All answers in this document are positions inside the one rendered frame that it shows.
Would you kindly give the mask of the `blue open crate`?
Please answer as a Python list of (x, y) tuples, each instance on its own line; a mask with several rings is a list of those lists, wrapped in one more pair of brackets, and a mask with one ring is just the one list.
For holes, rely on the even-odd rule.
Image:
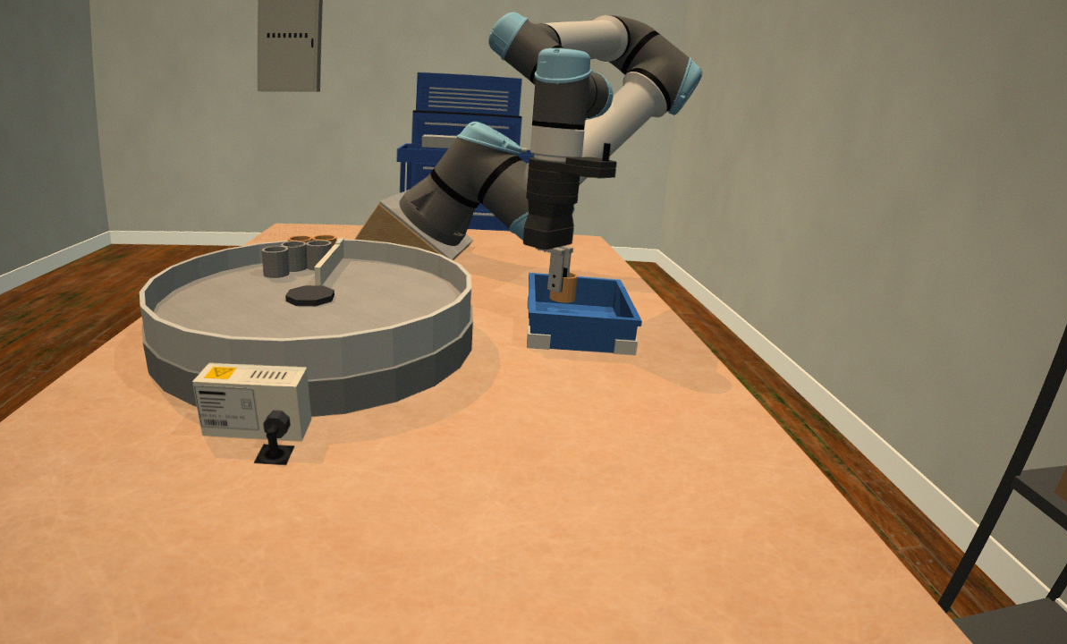
[(548, 274), (529, 273), (528, 348), (636, 355), (642, 318), (622, 280), (578, 276), (573, 302), (550, 299)]

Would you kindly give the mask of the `grey metal bushing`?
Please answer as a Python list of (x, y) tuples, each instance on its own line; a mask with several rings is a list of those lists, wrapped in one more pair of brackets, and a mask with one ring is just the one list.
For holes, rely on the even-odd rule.
[(287, 246), (267, 246), (262, 249), (264, 277), (278, 278), (285, 277), (290, 273)]
[(308, 241), (307, 269), (315, 270), (316, 264), (322, 259), (322, 257), (325, 256), (330, 248), (332, 248), (332, 243), (330, 243), (330, 241)]
[(307, 243), (304, 241), (287, 241), (281, 243), (287, 246), (289, 254), (289, 272), (301, 272), (307, 269)]

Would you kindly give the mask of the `grey round turning table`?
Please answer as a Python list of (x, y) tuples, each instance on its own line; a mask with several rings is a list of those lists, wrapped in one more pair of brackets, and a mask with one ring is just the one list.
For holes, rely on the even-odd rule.
[(385, 406), (461, 369), (467, 270), (415, 246), (336, 240), (315, 270), (264, 277), (262, 249), (287, 242), (273, 241), (201, 254), (140, 290), (148, 373), (197, 404), (202, 436), (268, 440), (254, 463), (286, 465), (293, 445), (278, 440), (301, 442), (310, 417)]

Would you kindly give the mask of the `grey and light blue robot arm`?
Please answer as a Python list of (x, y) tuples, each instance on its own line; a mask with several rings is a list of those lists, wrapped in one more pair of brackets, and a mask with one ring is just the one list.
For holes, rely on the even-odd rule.
[[(506, 13), (488, 42), (536, 85), (532, 126), (585, 131), (583, 157), (603, 158), (604, 143), (611, 144), (610, 157), (651, 115), (676, 115), (702, 77), (691, 57), (652, 26), (616, 15), (534, 25)], [(612, 63), (624, 74), (623, 87), (614, 94), (590, 60)], [(402, 196), (403, 214), (439, 243), (458, 246), (481, 202), (522, 239), (529, 163), (516, 146), (484, 123), (468, 123), (428, 178)]]

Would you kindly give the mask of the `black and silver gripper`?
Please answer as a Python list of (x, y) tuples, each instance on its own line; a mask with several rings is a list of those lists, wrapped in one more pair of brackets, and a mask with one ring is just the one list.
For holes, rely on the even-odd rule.
[(595, 158), (582, 157), (583, 142), (585, 131), (532, 126), (530, 132), (529, 214), (522, 244), (551, 253), (550, 291), (562, 292), (569, 278), (573, 247), (566, 245), (572, 244), (580, 176), (615, 178), (616, 162), (608, 160), (611, 144), (604, 143), (603, 158)]

